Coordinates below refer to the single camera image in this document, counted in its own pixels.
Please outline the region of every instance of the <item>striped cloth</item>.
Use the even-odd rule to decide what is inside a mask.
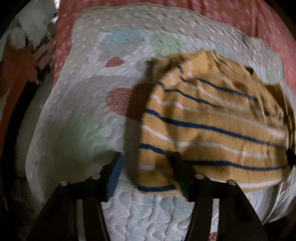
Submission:
[[[197,173],[244,191],[290,173],[295,119],[282,88],[216,51],[155,58],[158,81],[142,119],[139,190],[179,193],[166,157],[178,151]]]

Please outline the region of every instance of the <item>green patch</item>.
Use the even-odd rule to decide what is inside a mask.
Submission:
[[[100,124],[79,116],[71,118],[55,142],[54,155],[72,163],[93,163],[94,158],[108,151],[107,138],[100,135]]]
[[[166,32],[153,34],[151,45],[154,47],[154,53],[159,56],[180,53],[184,49],[183,41]]]

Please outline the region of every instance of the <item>bed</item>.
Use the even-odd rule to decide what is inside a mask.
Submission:
[[[83,180],[98,172],[110,160],[113,150],[123,151],[127,159],[125,171],[113,199],[103,205],[111,239],[181,240],[190,221],[192,204],[178,195],[143,195],[134,186],[141,114],[152,88],[151,83],[139,81],[145,71],[144,62],[154,54],[214,48],[251,65],[264,82],[280,83],[295,105],[293,66],[296,60],[293,56],[296,42],[264,1],[149,1],[169,8],[143,4],[83,12],[91,7],[136,2],[61,1],[55,38],[54,87],[28,151],[26,174],[33,195],[44,203],[59,182]],[[145,13],[146,19],[141,15],[137,23],[144,29],[142,32],[138,32],[131,21],[135,22],[137,11]],[[166,33],[169,25],[161,26],[163,19],[159,19],[158,28],[151,24],[158,21],[155,16],[174,21],[173,17],[177,15],[180,26],[176,32],[171,26],[172,35]],[[130,21],[129,25],[117,24],[116,18]],[[189,18],[198,18],[199,24],[187,26]],[[207,26],[213,30],[206,30],[207,38],[193,34],[197,29],[202,32]],[[224,44],[217,40],[219,31],[227,36]],[[151,45],[143,47],[141,44],[147,38],[153,49]],[[158,45],[162,39],[171,45],[171,49],[165,51],[164,45]],[[110,53],[108,48],[114,46],[114,42],[119,47],[115,46]],[[237,54],[231,44],[246,50]],[[133,53],[132,57],[127,57],[129,52]],[[91,93],[90,97],[84,97],[88,93]],[[279,185],[247,193],[262,222],[275,221],[286,214],[296,195],[294,183],[295,169]],[[218,202],[214,205],[210,240],[216,237],[217,210]]]

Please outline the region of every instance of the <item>quilted blanket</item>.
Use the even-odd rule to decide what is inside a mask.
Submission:
[[[195,12],[151,4],[93,8],[73,27],[72,49],[40,115],[26,162],[34,196],[44,203],[63,180],[84,180],[126,160],[113,198],[103,203],[112,240],[182,240],[193,204],[180,195],[143,195],[135,187],[142,113],[153,88],[154,56],[217,50],[252,67],[260,79],[284,83],[283,62],[265,44]],[[280,185],[247,193],[263,222],[283,216],[295,196],[295,170]],[[217,231],[218,202],[211,231]]]

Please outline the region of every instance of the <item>blue stripe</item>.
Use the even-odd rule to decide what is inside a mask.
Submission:
[[[159,84],[162,88],[165,87],[161,81],[158,81],[158,84]]]
[[[181,74],[184,73],[184,71],[183,71],[183,69],[182,69],[182,67],[180,65],[178,65],[177,68],[180,70]]]
[[[207,105],[210,105],[212,107],[217,107],[218,105],[215,105],[215,104],[212,104],[210,102],[207,102],[206,100],[203,100],[203,99],[197,99],[191,95],[188,95],[188,94],[185,94],[184,92],[182,92],[181,90],[179,89],[164,89],[165,92],[178,92],[180,93],[181,95],[183,95],[184,97],[186,98],[189,98],[189,99],[192,99],[194,101],[196,101],[197,103],[204,103],[204,104],[207,104]]]
[[[143,187],[141,185],[138,185],[138,189],[142,192],[165,192],[175,190],[176,188],[173,185],[168,185],[164,187]]]
[[[247,141],[251,141],[254,143],[258,143],[258,144],[263,144],[263,145],[267,145],[267,146],[274,146],[274,147],[279,147],[279,148],[286,148],[285,146],[276,144],[276,143],[270,143],[270,142],[265,142],[265,141],[261,141],[258,140],[256,138],[253,137],[248,137],[248,136],[244,136],[238,133],[233,133],[230,131],[226,131],[214,126],[208,126],[208,125],[202,125],[202,124],[195,124],[195,123],[191,123],[191,122],[184,122],[184,121],[180,121],[180,120],[172,120],[169,118],[165,118],[159,115],[158,112],[156,112],[155,110],[151,110],[151,109],[146,109],[145,113],[151,114],[156,116],[157,118],[159,118],[161,121],[171,124],[171,125],[175,125],[175,126],[182,126],[182,127],[186,127],[186,128],[196,128],[196,129],[204,129],[204,130],[210,130],[210,131],[214,131],[214,132],[218,132],[221,134],[225,134],[231,137],[235,137],[235,138],[239,138],[239,139],[243,139],[243,140],[247,140]]]
[[[181,77],[180,76],[180,79],[182,80],[182,81],[184,81],[184,82],[187,82],[187,80],[186,79],[184,79],[183,77]]]
[[[146,149],[146,150],[152,150],[154,152],[156,152],[155,150],[157,150],[156,153],[165,155],[164,150],[149,144],[141,143],[140,148]],[[243,166],[240,164],[236,164],[231,161],[203,161],[203,160],[199,160],[199,161],[184,160],[184,161],[189,164],[193,164],[195,166],[236,167],[236,168],[244,169],[248,171],[270,171],[270,170],[278,170],[278,169],[286,168],[288,166],[288,165],[283,165],[283,166],[277,166],[277,167],[250,167],[250,166]]]
[[[158,154],[163,154],[165,155],[165,151],[163,149],[160,149],[158,147],[155,147],[155,146],[152,146],[152,145],[149,145],[149,144],[144,144],[144,143],[141,143],[139,145],[139,148],[140,149],[147,149],[147,150],[152,150]]]
[[[239,91],[236,91],[236,90],[233,90],[233,89],[228,89],[228,88],[225,88],[225,87],[220,87],[220,86],[217,86],[213,83],[211,83],[210,81],[207,81],[207,80],[204,80],[204,79],[200,79],[200,78],[196,78],[198,79],[200,82],[203,82],[205,84],[208,84],[212,87],[214,87],[215,89],[218,89],[218,90],[222,90],[222,91],[227,91],[227,92],[230,92],[230,93],[233,93],[233,94],[237,94],[237,95],[240,95],[240,96],[244,96],[244,97],[247,97],[248,99],[252,99],[252,100],[255,100],[255,101],[258,101],[258,99],[254,96],[251,96],[247,93],[242,93],[242,92],[239,92]]]

